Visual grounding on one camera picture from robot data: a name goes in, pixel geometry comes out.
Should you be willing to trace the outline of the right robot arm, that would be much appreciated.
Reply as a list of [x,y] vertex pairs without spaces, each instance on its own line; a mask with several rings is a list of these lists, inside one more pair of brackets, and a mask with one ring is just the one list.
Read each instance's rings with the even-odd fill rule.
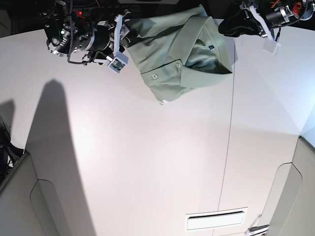
[[130,32],[130,12],[116,0],[39,0],[36,3],[47,36],[47,49],[68,63],[105,64],[120,73]]

